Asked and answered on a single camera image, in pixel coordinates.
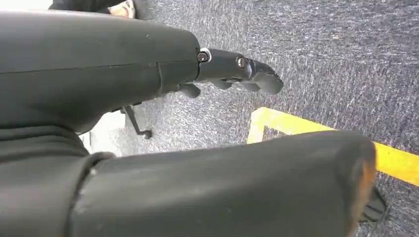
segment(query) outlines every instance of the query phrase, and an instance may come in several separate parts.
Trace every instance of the bolt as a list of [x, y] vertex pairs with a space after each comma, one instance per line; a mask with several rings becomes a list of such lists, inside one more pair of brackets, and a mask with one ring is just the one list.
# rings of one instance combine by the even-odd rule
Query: bolt
[[208, 61], [208, 55], [207, 55], [207, 53], [205, 53], [205, 52], [200, 52], [200, 53], [198, 54], [198, 62], [200, 62], [200, 63], [204, 63], [204, 62], [206, 62], [206, 61]]
[[245, 67], [245, 59], [243, 57], [237, 57], [236, 62], [237, 62], [237, 66], [239, 66], [239, 68], [244, 68]]

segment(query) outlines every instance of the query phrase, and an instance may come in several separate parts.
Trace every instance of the black prosthetic arm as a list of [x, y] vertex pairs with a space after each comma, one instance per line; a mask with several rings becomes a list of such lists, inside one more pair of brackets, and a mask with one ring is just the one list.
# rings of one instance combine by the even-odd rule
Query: black prosthetic arm
[[[202, 52], [191, 32], [140, 20], [2, 10], [0, 31], [0, 109], [9, 114], [0, 127], [54, 124], [84, 132], [126, 105], [176, 91], [196, 97], [196, 82], [253, 82], [263, 89], [263, 74], [277, 84], [274, 93], [282, 87], [267, 65]], [[228, 67], [215, 67], [226, 61]]]

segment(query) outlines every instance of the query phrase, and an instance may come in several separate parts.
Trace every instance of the prosthetic hand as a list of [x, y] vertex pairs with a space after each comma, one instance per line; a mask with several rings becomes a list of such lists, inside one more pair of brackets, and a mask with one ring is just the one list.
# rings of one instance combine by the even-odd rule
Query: prosthetic hand
[[[177, 91], [196, 97], [195, 83], [227, 89], [238, 82], [271, 94], [283, 85], [263, 63], [201, 49], [191, 32], [151, 22], [2, 11], [0, 31], [0, 109], [10, 111], [0, 125], [48, 123], [85, 132], [104, 113], [126, 105]], [[17, 99], [7, 100], [10, 95]]]

